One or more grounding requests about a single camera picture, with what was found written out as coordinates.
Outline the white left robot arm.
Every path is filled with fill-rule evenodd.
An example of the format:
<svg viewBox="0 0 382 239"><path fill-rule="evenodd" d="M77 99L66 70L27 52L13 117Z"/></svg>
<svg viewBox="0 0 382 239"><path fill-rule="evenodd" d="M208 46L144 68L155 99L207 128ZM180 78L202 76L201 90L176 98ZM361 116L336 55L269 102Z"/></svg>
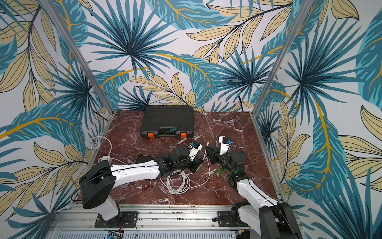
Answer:
<svg viewBox="0 0 382 239"><path fill-rule="evenodd" d="M112 189L141 180L156 180L170 177L175 172L188 170L195 173L203 159L198 157L203 146L192 143L190 147L175 149L166 157L154 157L149 161L116 165L101 160L80 178L80 192L84 209L93 209L106 224L122 220L118 203L112 199Z"/></svg>

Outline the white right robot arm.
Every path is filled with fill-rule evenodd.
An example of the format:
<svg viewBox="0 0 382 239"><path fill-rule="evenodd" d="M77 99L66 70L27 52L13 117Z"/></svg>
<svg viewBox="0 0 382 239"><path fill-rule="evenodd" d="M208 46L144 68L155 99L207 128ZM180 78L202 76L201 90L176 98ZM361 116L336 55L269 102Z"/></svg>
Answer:
<svg viewBox="0 0 382 239"><path fill-rule="evenodd" d="M230 153L221 147L206 146L212 164L229 171L228 182L232 189L247 200L231 209L235 224L246 224L262 239L301 239L302 234L292 207L278 202L258 188L244 169L245 154Z"/></svg>

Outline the black plastic tool case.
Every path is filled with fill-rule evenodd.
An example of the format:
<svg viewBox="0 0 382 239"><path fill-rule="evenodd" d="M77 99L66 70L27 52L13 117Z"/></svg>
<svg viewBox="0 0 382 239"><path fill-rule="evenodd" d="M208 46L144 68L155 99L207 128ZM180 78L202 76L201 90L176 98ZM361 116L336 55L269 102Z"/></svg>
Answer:
<svg viewBox="0 0 382 239"><path fill-rule="evenodd" d="M175 134L168 133L174 126L178 127ZM194 137L195 118L192 106L148 106L145 110L140 135L143 138L155 139L173 137L187 139Z"/></svg>

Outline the white power strip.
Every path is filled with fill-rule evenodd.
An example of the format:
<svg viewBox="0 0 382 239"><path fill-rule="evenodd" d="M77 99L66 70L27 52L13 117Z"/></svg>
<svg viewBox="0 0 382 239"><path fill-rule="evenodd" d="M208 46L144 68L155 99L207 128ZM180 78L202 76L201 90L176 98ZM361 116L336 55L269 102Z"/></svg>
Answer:
<svg viewBox="0 0 382 239"><path fill-rule="evenodd" d="M110 155L104 155L98 159L98 162L101 162L101 161L107 161L109 164L111 164L112 159Z"/></svg>

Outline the teal-handled screwdriver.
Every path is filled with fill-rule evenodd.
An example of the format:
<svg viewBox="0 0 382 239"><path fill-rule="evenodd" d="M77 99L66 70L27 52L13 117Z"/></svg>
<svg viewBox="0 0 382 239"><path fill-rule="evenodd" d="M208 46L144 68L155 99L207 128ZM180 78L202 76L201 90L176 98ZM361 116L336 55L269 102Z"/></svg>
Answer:
<svg viewBox="0 0 382 239"><path fill-rule="evenodd" d="M170 128L170 129L168 130L168 133L170 133L170 134L175 134L177 131L178 131L178 127L177 127L177 126L174 126L174 127Z"/></svg>

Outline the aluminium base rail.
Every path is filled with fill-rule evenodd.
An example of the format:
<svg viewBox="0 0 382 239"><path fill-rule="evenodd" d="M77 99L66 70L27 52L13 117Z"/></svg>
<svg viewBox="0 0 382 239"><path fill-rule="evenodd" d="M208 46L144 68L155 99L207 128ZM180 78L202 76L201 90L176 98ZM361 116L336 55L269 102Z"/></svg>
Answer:
<svg viewBox="0 0 382 239"><path fill-rule="evenodd" d="M300 239L291 212L250 205L120 205L112 222L80 205L59 213L48 239Z"/></svg>

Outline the aluminium frame post right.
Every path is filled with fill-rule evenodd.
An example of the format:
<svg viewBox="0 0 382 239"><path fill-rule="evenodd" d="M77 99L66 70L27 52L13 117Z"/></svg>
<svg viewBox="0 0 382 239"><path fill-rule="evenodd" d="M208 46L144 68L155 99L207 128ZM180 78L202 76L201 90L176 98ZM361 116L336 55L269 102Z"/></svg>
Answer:
<svg viewBox="0 0 382 239"><path fill-rule="evenodd" d="M307 15L308 10L311 7L312 3L313 3L313 1L303 1L301 3L301 7L300 7L300 9L296 15L296 18L292 22L289 35L286 36L285 41L281 46L281 49L277 55L277 58L274 62L274 65L273 65L273 67L272 67L272 69L268 75L268 78L263 85L262 91L261 91L261 93L257 99L256 105L253 108L253 111L251 113L252 119L254 119L254 120L256 119L256 117L257 117L257 115L261 109L262 103L264 102L264 100L267 96L267 92L269 91L269 89L272 85L272 82L273 82L273 80L277 74L277 71L278 71L284 57L287 55L295 37L297 36L297 34L299 32L299 28L303 24L304 18Z"/></svg>

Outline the aluminium frame post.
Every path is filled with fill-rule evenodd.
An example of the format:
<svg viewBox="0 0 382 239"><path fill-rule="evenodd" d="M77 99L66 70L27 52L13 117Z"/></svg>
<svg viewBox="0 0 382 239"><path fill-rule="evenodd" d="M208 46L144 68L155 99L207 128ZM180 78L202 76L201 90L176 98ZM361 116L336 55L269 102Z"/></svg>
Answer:
<svg viewBox="0 0 382 239"><path fill-rule="evenodd" d="M61 18L61 15L59 14L57 8L55 7L53 1L41 0L40 3L44 7L44 9L47 11L47 14L52 20L52 22L57 27L58 32L61 34L62 38L66 42L69 50L72 51L74 58L76 59L77 63L83 70L85 76L87 77L91 85L93 86L93 89L99 96L103 106L111 115L114 115L115 111L113 110L113 108L111 107L109 103L109 100L106 98L105 94L103 93L94 74L92 73L90 67L88 66L88 63L86 62L79 47L77 46L73 36L71 35L69 30L65 26L64 20Z"/></svg>
<svg viewBox="0 0 382 239"><path fill-rule="evenodd" d="M277 71L278 71L284 57L287 55L295 37L297 36L297 34L299 32L299 28L303 24L304 18L307 15L308 10L311 7L312 3L313 3L313 1L303 1L301 3L301 7L300 7L300 9L296 15L296 18L292 22L289 35L286 36L285 41L281 46L281 49L277 55L277 58L274 62L274 65L273 65L273 67L272 67L272 69L268 75L268 78L263 85L262 91L261 91L261 93L257 99L256 105L253 108L253 111L251 113L252 119L254 119L254 120L256 119L256 117L257 117L257 115L261 109L262 103L264 102L264 100L267 96L267 92L269 91L269 89L272 85L272 82L273 82L273 80L277 74Z"/></svg>

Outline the aluminium frame post left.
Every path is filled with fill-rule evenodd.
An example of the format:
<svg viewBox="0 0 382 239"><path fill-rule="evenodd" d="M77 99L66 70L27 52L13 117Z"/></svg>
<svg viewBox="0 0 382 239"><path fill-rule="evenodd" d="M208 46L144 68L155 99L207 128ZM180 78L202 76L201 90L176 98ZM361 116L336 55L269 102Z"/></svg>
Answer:
<svg viewBox="0 0 382 239"><path fill-rule="evenodd" d="M109 103L109 100L106 98L105 94L103 93L94 74L92 73L90 67L88 66L88 63L86 62L79 47L77 46L73 36L71 35L69 30L65 26L64 20L61 18L61 15L59 14L57 8L55 7L53 1L41 0L40 3L44 7L44 9L47 11L47 14L52 20L52 22L57 27L58 32L61 34L62 38L66 42L69 50L72 51L74 58L76 59L77 63L83 70L85 76L87 77L91 85L93 86L93 89L99 96L103 106L111 115L114 115L115 111L113 110L113 108L111 107Z"/></svg>

